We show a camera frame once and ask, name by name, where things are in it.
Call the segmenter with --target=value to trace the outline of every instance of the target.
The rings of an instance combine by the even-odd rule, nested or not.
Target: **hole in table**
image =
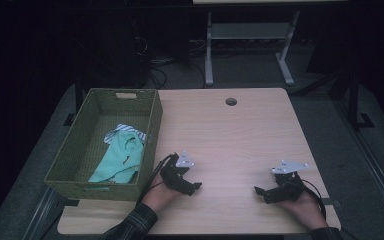
[[[226,99],[226,104],[229,106],[235,106],[238,103],[238,101],[234,98],[228,98]]]

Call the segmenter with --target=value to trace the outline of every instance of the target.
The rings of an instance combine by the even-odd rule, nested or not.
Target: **green basket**
[[[72,199],[136,201],[153,171],[162,113],[157,90],[91,89],[45,183]],[[146,133],[140,168],[127,184],[90,183],[109,146],[104,137],[118,124]]]

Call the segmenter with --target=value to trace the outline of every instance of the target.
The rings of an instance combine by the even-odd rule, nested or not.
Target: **dark background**
[[[69,86],[141,87],[151,56],[136,54],[132,36],[146,35],[154,49],[187,61],[181,49],[205,34],[194,27],[205,14],[67,14],[85,2],[0,1],[0,205]],[[351,1],[347,9],[328,19],[309,70],[328,74],[352,58],[384,111],[384,1]],[[300,21],[297,34],[312,34],[311,17]]]

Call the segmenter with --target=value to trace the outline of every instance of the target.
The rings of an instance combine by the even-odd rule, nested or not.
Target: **wooden table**
[[[328,193],[298,119],[283,89],[201,89],[159,91],[163,117],[156,163],[183,150],[195,162],[184,175],[202,182],[159,214],[150,234],[290,234],[306,230],[287,212],[265,204],[254,186],[277,187],[272,167],[282,159],[308,163],[300,176]],[[226,104],[235,98],[236,106]],[[81,200],[65,207],[61,234],[100,234],[118,224],[132,202]],[[330,226],[340,227],[332,205]]]

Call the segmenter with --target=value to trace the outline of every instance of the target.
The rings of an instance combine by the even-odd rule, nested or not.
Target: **teal cloth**
[[[139,169],[143,144],[135,132],[118,131],[89,182],[128,183]]]

